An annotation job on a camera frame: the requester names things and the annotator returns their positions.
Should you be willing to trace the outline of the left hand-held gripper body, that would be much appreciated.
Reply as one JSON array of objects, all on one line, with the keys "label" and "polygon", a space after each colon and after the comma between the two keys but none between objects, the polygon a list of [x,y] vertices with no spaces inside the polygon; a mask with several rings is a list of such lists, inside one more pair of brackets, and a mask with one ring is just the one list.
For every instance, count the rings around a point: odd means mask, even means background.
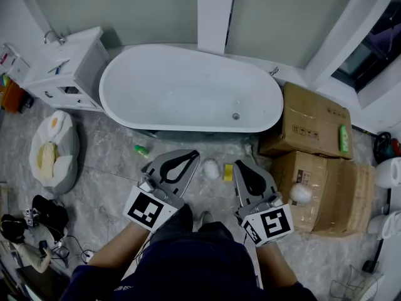
[{"label": "left hand-held gripper body", "polygon": [[183,206],[182,198],[162,189],[145,173],[139,184],[132,188],[123,215],[154,233]]}]

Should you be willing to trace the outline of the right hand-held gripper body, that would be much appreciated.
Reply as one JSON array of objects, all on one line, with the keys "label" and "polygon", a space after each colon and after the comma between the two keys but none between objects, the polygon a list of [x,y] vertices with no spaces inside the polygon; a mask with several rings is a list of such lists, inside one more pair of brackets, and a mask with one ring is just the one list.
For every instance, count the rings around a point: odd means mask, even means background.
[{"label": "right hand-held gripper body", "polygon": [[256,247],[280,240],[294,231],[289,204],[283,203],[280,193],[240,207],[235,215]]}]

